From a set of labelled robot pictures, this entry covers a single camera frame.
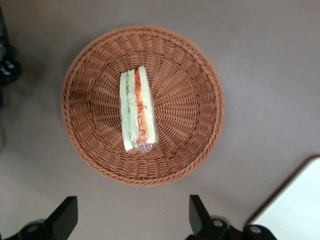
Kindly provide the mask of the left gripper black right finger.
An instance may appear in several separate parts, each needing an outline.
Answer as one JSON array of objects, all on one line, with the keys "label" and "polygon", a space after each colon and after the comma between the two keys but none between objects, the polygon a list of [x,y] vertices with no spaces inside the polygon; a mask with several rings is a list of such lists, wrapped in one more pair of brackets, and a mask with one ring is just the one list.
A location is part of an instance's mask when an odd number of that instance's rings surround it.
[{"label": "left gripper black right finger", "polygon": [[192,229],[188,240],[275,240],[276,237],[262,225],[249,224],[238,230],[220,216],[210,216],[197,194],[189,196],[189,223]]}]

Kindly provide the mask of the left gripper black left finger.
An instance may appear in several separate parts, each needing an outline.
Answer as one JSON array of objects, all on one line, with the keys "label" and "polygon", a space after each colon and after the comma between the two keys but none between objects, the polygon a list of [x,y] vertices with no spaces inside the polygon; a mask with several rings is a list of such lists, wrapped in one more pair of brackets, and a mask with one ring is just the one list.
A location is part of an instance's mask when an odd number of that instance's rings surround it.
[{"label": "left gripper black left finger", "polygon": [[78,223],[78,198],[68,196],[46,219],[26,224],[8,240],[67,240]]}]

